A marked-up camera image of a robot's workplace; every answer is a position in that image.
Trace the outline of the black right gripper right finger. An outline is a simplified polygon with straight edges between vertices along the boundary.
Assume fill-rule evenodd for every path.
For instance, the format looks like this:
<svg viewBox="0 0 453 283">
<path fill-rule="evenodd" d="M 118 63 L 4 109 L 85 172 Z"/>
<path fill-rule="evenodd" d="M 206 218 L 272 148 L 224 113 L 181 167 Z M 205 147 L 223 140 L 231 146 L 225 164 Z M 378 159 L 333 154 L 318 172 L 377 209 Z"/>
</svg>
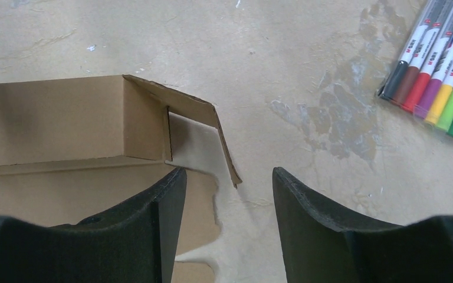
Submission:
<svg viewBox="0 0 453 283">
<path fill-rule="evenodd" d="M 453 282 L 453 215 L 406 226 L 353 211 L 273 169 L 288 282 Z"/>
</svg>

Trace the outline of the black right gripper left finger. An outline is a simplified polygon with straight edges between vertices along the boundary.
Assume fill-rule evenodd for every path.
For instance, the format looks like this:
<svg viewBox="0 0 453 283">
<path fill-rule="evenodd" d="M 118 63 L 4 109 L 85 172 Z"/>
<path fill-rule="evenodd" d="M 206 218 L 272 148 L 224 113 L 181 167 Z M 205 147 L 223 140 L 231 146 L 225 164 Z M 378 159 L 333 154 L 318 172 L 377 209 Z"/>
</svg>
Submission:
<svg viewBox="0 0 453 283">
<path fill-rule="evenodd" d="M 0 282 L 171 282 L 186 186 L 177 167 L 75 225 L 0 216 Z"/>
</svg>

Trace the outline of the brown cardboard box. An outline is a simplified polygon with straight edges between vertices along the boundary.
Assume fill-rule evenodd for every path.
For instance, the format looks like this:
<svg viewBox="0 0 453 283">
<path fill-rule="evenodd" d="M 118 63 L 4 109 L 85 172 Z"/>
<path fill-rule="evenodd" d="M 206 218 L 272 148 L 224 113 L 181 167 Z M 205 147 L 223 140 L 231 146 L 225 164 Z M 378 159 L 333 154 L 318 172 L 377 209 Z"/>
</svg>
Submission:
<svg viewBox="0 0 453 283">
<path fill-rule="evenodd" d="M 170 113 L 221 129 L 211 103 L 132 75 L 0 84 L 0 169 L 170 161 Z"/>
</svg>

